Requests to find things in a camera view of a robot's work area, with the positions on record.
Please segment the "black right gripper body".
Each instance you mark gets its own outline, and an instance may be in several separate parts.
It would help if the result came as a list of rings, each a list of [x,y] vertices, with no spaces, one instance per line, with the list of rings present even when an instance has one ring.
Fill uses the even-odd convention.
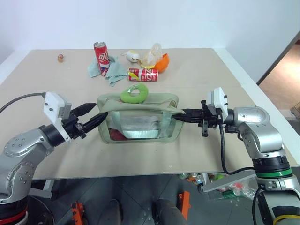
[[[201,101],[200,122],[198,127],[202,128],[202,136],[208,137],[208,128],[215,128],[219,124],[223,124],[223,114],[221,108],[217,108],[216,112],[211,112],[206,105],[206,100]]]

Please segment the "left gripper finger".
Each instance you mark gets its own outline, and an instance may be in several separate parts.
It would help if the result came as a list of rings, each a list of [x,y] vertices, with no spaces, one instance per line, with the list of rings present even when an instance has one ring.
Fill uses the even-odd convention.
[[[71,113],[76,116],[83,116],[89,113],[97,104],[96,103],[85,103],[71,110]]]
[[[98,127],[107,117],[108,112],[99,113],[82,125],[82,132],[88,133]]]

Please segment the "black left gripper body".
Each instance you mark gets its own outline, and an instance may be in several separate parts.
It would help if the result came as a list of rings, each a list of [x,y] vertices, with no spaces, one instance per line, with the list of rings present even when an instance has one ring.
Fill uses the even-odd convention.
[[[67,119],[62,120],[62,126],[71,139],[76,139],[78,137],[83,139],[87,136],[83,124],[78,121],[78,117],[72,112]]]

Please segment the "green zip pouch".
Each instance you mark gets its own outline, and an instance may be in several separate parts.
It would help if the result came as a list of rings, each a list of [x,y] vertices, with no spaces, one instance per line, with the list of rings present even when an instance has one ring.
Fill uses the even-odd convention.
[[[97,106],[108,115],[98,127],[99,134],[108,144],[174,142],[183,122],[173,116],[185,115],[178,102],[171,93],[150,93],[139,104],[122,102],[119,93],[101,95]]]

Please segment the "pale green cloth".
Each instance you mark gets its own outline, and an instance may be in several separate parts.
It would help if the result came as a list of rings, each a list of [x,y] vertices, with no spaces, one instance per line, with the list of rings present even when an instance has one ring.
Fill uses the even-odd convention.
[[[128,76],[128,72],[118,61],[117,57],[109,56],[109,62],[110,66],[104,78],[108,81],[109,85],[113,87],[116,82],[125,79]],[[87,71],[91,78],[102,76],[96,58],[94,58],[93,62],[88,66]]]

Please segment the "tall red cola can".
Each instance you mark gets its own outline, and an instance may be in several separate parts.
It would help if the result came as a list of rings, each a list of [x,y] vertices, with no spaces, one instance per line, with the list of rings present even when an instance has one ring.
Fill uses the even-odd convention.
[[[109,55],[108,55],[108,50],[105,42],[95,42],[94,43],[94,51],[96,54],[97,62],[99,65],[99,70],[100,74],[105,77],[109,66],[110,66],[110,61],[109,61]]]

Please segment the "orange plastic bowl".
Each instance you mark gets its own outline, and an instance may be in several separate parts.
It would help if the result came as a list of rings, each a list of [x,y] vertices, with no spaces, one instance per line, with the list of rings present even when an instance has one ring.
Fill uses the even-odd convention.
[[[159,72],[163,73],[169,65],[170,59],[167,53],[162,55],[162,58],[155,64],[154,68]]]

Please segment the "pile of colourful cans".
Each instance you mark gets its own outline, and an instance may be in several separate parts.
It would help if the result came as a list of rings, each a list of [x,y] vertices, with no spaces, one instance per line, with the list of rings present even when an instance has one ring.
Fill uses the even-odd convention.
[[[203,176],[201,173],[180,173],[178,178],[181,180],[187,180],[195,185],[203,184]]]

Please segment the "short red cola can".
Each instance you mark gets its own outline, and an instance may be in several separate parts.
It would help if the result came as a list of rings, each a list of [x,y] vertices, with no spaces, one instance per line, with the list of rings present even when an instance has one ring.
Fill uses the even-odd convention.
[[[156,82],[158,80],[158,70],[145,68],[129,68],[128,80],[138,82]]]

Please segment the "white table leg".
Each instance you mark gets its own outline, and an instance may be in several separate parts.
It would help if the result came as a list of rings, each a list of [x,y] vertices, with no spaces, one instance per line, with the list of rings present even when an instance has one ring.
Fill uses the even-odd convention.
[[[53,186],[54,186],[55,180],[46,180],[44,187],[42,189],[31,187],[29,191],[29,195],[51,199],[53,196]]]

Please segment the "crushed clear plastic bottle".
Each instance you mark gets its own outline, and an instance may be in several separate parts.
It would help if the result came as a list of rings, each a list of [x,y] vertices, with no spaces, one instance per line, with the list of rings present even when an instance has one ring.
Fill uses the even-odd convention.
[[[154,68],[156,63],[162,59],[161,44],[155,43],[152,48],[141,59],[141,66],[145,69]]]

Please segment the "white and yellow egg toy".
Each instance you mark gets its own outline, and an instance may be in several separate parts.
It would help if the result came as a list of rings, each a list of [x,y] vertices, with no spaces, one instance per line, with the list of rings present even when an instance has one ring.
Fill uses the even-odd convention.
[[[140,55],[137,52],[135,52],[134,50],[129,50],[126,53],[126,58],[131,63],[138,63],[140,61]]]

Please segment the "orange clamp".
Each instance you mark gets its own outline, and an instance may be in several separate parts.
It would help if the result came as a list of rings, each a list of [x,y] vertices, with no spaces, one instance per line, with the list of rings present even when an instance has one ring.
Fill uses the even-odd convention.
[[[183,191],[178,194],[179,198],[179,206],[180,206],[180,212],[182,216],[184,217],[185,220],[188,220],[188,212],[189,209],[191,208],[190,205],[190,192],[188,191]]]
[[[73,202],[71,204],[72,220],[75,225],[86,225],[84,218],[84,206],[80,202]]]

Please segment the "dark rounded shape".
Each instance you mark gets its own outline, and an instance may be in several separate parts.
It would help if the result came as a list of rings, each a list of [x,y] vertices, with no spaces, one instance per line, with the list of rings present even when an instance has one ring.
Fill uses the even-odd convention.
[[[155,225],[187,225],[180,210],[167,199],[158,199],[152,204],[152,217]]]

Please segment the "white metal shelf bracket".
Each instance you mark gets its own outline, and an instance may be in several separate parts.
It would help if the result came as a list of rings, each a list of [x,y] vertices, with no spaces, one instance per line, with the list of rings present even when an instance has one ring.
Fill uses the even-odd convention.
[[[253,171],[243,171],[234,175],[202,173],[202,183],[198,191],[210,200],[247,198],[253,200],[257,191],[256,175]]]

